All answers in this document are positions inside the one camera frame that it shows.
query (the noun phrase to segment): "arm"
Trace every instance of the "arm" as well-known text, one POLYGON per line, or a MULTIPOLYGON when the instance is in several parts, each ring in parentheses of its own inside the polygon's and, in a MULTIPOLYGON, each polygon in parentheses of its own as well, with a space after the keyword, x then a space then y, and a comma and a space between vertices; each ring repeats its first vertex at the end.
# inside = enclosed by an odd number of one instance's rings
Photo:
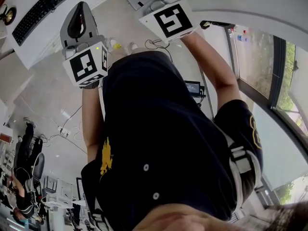
POLYGON ((12 178, 13 178, 13 182, 15 183, 15 185, 16 185, 16 187, 18 189, 18 195, 24 198, 25 197, 24 187, 19 182, 19 180, 16 178, 16 176, 14 174, 14 169, 12 169, 12 178))
POLYGON ((213 84, 218 99, 218 110, 227 102, 241 99, 234 73, 219 53, 198 33, 181 39, 198 65, 213 84))
POLYGON ((82 90, 82 129, 83 139, 88 150, 88 163, 96 157, 101 144, 103 114, 99 89, 82 90))

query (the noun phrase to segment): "backpack strap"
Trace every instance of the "backpack strap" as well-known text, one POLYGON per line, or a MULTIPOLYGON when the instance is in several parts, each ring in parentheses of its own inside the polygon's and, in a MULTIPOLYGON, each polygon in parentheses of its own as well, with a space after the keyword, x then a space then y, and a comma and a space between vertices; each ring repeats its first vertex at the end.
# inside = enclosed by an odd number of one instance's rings
POLYGON ((236 188, 237 204, 235 211, 237 211, 261 181, 260 163, 250 150, 238 146, 228 134, 216 124, 215 126, 224 135, 230 149, 229 166, 236 188))

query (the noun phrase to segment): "tree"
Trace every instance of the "tree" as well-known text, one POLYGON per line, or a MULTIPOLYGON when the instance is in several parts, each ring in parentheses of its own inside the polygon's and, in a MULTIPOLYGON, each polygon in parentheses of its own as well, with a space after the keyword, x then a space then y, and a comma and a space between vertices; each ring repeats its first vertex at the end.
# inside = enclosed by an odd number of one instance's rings
POLYGON ((275 190, 277 196, 279 197, 281 203, 285 205, 288 201, 291 200, 291 191, 294 187, 294 183, 290 182, 288 184, 285 184, 278 189, 275 190))
POLYGON ((280 90, 280 96, 278 106, 283 110, 292 110, 293 101, 289 96, 289 89, 293 76, 293 67, 295 61, 295 45, 287 42, 286 43, 286 55, 285 55, 285 68, 283 74, 282 87, 280 90))
POLYGON ((303 175, 302 177, 303 177, 302 181, 305 181, 308 178, 308 173, 303 175))

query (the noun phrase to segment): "wire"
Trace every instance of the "wire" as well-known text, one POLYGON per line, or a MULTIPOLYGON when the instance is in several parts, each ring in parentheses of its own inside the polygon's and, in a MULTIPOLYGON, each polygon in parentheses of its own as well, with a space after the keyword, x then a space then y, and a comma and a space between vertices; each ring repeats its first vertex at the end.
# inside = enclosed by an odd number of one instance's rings
POLYGON ((73 114, 71 115, 71 117, 68 118, 68 119, 65 121, 64 125, 62 126, 62 129, 61 129, 60 133, 62 132, 62 130, 63 130, 64 126, 66 125, 66 123, 78 112, 78 110, 81 109, 81 107, 82 107, 82 106, 80 106, 80 107, 76 110, 76 112, 73 113, 73 114))
POLYGON ((56 127, 58 128, 58 125, 54 122, 54 120, 52 120, 50 117, 41 116, 41 115, 35 113, 35 112, 30 108, 30 106, 26 103, 26 101, 24 100, 24 98, 23 98, 21 95, 20 95, 20 97, 21 97, 21 99, 24 101, 24 103, 28 106, 28 108, 32 111, 33 114, 35 114, 35 115, 37 115, 37 116, 39 116, 39 117, 42 117, 42 118, 46 118, 46 119, 51 120, 51 121, 56 125, 56 127))
POLYGON ((83 141, 83 139, 78 140, 78 139, 76 139, 76 137, 75 137, 75 136, 76 136, 77 134, 79 134, 79 133, 81 133, 81 136, 83 137, 83 134, 82 134, 82 132, 81 132, 81 124, 82 124, 82 122, 79 123, 79 127, 72 127, 72 129, 77 128, 77 129, 79 130, 77 133, 74 134, 74 139, 77 140, 77 141, 83 141))
POLYGON ((145 48, 147 48, 148 50, 157 50, 157 49, 166 50, 166 51, 168 52, 169 56, 170 56, 171 62, 173 63, 173 59, 172 59, 171 53, 170 53, 170 51, 167 50, 167 48, 170 46, 170 44, 168 44, 167 46, 162 46, 162 45, 157 44, 157 43, 159 43, 159 42, 162 42, 162 40, 161 40, 161 39, 156 39, 156 40, 150 40, 150 39, 148 39, 148 40, 146 40, 146 42, 144 43, 144 46, 145 46, 145 48), (149 47, 147 47, 147 46, 146 46, 147 43, 153 44, 156 48, 149 48, 149 47))
MULTIPOLYGON (((61 134, 52 135, 52 136, 49 137, 49 139, 47 139, 46 136, 45 136, 44 134, 41 134, 40 137, 43 138, 43 139, 46 139, 46 142, 43 142, 43 143, 48 143, 48 141, 50 141, 52 138, 57 137, 57 136, 60 136, 61 138, 66 139, 67 141, 70 141, 67 137, 62 136, 61 134)), ((73 145, 75 145, 77 148, 79 148, 80 150, 82 150, 85 154, 88 154, 88 153, 86 153, 83 149, 81 149, 78 145, 76 145, 74 142, 72 142, 72 141, 70 141, 70 142, 71 142, 73 145)))
POLYGON ((8 6, 7 6, 6 4, 3 4, 3 5, 0 7, 0 9, 2 9, 2 7, 3 7, 4 5, 6 6, 6 8, 5 8, 5 10, 3 11, 3 13, 2 13, 2 14, 0 14, 0 15, 5 14, 5 13, 6 13, 6 10, 8 9, 8 6))
POLYGON ((200 102, 198 103, 198 107, 199 107, 199 108, 201 108, 202 101, 203 101, 203 99, 204 99, 204 91, 201 89, 200 92, 201 92, 201 99, 200 99, 200 102))

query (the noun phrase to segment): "yellow object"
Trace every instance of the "yellow object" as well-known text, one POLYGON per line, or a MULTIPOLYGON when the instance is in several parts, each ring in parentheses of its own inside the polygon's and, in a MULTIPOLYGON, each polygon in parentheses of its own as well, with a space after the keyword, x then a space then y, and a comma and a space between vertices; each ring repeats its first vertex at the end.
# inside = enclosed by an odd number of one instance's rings
POLYGON ((109 145, 109 139, 104 143, 103 152, 102 152, 102 167, 101 167, 101 175, 107 172, 107 170, 111 169, 112 165, 112 157, 111 155, 111 147, 109 145))
POLYGON ((114 50, 118 50, 122 48, 122 45, 120 45, 119 43, 115 43, 113 46, 114 50))

